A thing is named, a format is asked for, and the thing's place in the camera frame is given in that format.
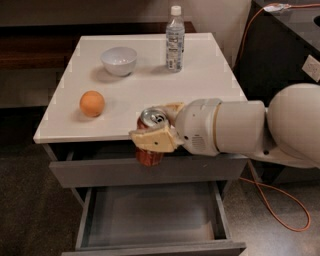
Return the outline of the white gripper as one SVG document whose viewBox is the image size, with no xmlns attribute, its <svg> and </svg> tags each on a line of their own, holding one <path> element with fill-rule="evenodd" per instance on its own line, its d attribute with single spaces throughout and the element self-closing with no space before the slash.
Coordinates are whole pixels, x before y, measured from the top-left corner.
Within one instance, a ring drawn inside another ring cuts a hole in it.
<svg viewBox="0 0 320 256">
<path fill-rule="evenodd" d="M 175 124 L 177 132 L 164 126 L 130 131 L 129 136 L 141 150 L 171 153 L 183 145 L 191 154 L 216 156 L 214 115 L 220 103 L 219 99 L 198 99 L 186 106 L 183 102 L 162 105 L 161 109 L 170 124 Z"/>
</svg>

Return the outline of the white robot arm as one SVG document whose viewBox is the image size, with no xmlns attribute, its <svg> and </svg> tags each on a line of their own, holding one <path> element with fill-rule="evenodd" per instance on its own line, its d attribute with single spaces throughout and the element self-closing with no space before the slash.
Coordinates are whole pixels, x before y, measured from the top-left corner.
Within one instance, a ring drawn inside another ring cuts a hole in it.
<svg viewBox="0 0 320 256">
<path fill-rule="evenodd" d="M 320 167 L 320 86 L 294 84 L 268 105 L 261 101 L 197 99 L 151 107 L 166 118 L 130 133 L 147 151 L 169 153 L 184 147 L 194 155 L 220 153 L 298 168 Z"/>
</svg>

